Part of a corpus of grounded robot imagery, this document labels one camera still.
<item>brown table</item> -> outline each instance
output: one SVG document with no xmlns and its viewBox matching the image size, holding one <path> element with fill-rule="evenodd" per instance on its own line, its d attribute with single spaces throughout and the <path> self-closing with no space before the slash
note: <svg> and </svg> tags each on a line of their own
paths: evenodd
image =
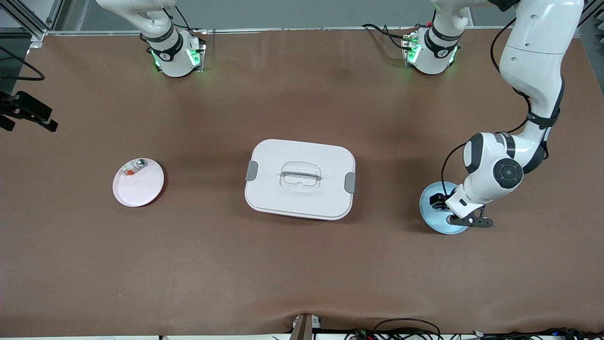
<svg viewBox="0 0 604 340">
<path fill-rule="evenodd" d="M 406 69 L 367 31 L 217 35 L 205 71 L 183 79 L 156 73 L 136 36 L 45 38 L 28 60 L 47 79 L 18 88 L 54 109 L 59 130 L 0 131 L 0 336 L 284 332 L 302 312 L 324 327 L 602 329 L 604 100 L 579 40 L 551 158 L 488 205 L 496 227 L 439 235 L 419 214 L 453 147 L 524 118 L 490 63 L 494 35 L 466 32 L 438 76 Z M 351 213 L 252 210 L 246 167 L 270 138 L 351 150 Z M 111 182 L 135 157 L 169 181 L 133 209 Z M 457 154 L 446 178 L 465 175 Z"/>
</svg>

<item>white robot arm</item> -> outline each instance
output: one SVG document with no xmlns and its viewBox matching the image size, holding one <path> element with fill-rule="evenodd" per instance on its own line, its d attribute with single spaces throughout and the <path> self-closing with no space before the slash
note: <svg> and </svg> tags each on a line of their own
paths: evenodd
<svg viewBox="0 0 604 340">
<path fill-rule="evenodd" d="M 425 74 L 439 74 L 453 62 L 461 35 L 469 18 L 462 13 L 465 7 L 490 5 L 487 0 L 429 0 L 435 7 L 431 25 L 410 34 L 403 46 L 407 65 Z"/>
<path fill-rule="evenodd" d="M 151 46 L 159 70 L 170 77 L 183 77 L 202 67 L 205 42 L 174 27 L 164 12 L 178 0 L 97 0 L 104 9 L 128 20 Z"/>
<path fill-rule="evenodd" d="M 562 59 L 582 8 L 583 0 L 520 1 L 516 24 L 501 56 L 500 72 L 507 83 L 529 96 L 532 110 L 522 133 L 481 132 L 467 142 L 463 162 L 468 177 L 440 202 L 436 197 L 431 200 L 433 207 L 454 213 L 448 217 L 449 224 L 477 226 L 476 219 L 471 218 L 474 215 L 466 217 L 514 191 L 524 175 L 543 161 L 564 93 Z"/>
</svg>

